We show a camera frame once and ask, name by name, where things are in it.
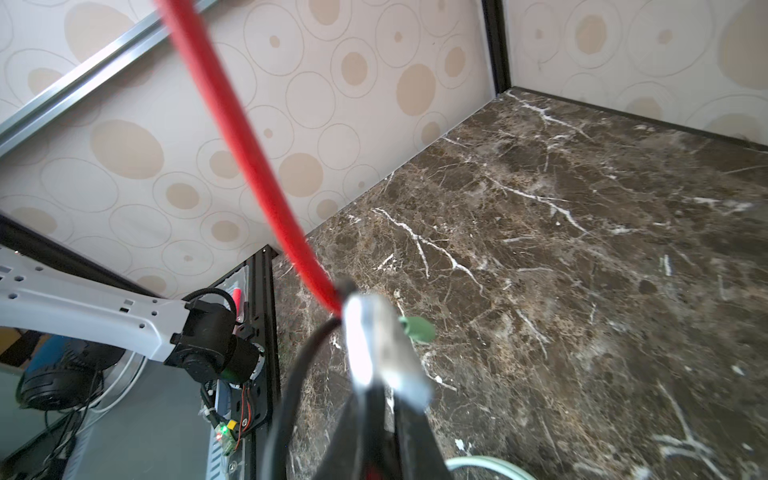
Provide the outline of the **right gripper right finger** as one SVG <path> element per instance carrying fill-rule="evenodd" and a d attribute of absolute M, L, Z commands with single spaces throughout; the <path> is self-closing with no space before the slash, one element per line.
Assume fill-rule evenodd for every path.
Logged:
<path fill-rule="evenodd" d="M 424 411 L 394 397 L 394 478 L 451 480 Z"/>

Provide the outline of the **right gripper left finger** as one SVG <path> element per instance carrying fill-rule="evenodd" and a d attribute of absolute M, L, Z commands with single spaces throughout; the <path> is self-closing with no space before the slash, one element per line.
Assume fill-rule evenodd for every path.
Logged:
<path fill-rule="evenodd" d="M 313 479 L 367 479 L 384 439 L 384 389 L 356 391 L 346 401 Z"/>

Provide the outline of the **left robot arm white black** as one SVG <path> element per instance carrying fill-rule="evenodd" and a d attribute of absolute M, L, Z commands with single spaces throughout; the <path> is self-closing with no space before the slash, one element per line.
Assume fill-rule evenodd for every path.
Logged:
<path fill-rule="evenodd" d="M 255 380 L 258 346 L 236 335 L 232 303 L 160 299 L 1 250 L 1 324 L 93 341 L 182 368 L 197 382 Z"/>

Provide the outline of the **mint green headphones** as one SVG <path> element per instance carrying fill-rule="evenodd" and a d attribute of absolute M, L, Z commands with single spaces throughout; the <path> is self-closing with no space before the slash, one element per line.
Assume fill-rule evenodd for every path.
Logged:
<path fill-rule="evenodd" d="M 445 461 L 449 471 L 460 468 L 476 467 L 497 473 L 512 480 L 535 480 L 535 477 L 523 468 L 506 460 L 489 456 L 462 456 Z"/>

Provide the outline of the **pink marker pen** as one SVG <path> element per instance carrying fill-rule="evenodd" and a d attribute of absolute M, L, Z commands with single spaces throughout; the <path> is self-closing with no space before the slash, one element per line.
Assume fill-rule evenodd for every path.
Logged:
<path fill-rule="evenodd" d="M 240 288 L 234 288 L 231 292 L 231 296 L 236 307 L 236 318 L 238 322 L 240 322 L 242 318 L 242 290 Z"/>

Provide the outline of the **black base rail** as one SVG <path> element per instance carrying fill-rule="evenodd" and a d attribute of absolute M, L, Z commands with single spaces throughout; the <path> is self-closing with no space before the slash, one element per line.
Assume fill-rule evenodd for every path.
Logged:
<path fill-rule="evenodd" d="M 208 441 L 208 479 L 258 479 L 272 417 L 280 400 L 280 367 L 272 262 L 277 256 L 270 246 L 260 248 L 214 283 L 230 293 L 242 290 L 242 318 L 234 334 L 258 354 L 255 369 L 243 385 L 218 381 L 209 391 L 216 411 L 239 420 L 243 429 L 232 432 L 237 447 L 229 454 L 212 432 Z"/>

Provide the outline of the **diagonal aluminium frame bar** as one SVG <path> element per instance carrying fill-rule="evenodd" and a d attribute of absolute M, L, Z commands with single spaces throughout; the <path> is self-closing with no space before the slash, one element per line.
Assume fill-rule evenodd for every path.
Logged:
<path fill-rule="evenodd" d="M 1 123 L 1 154 L 5 156 L 12 152 L 168 37 L 169 30 L 160 11 L 152 11 L 4 120 Z"/>

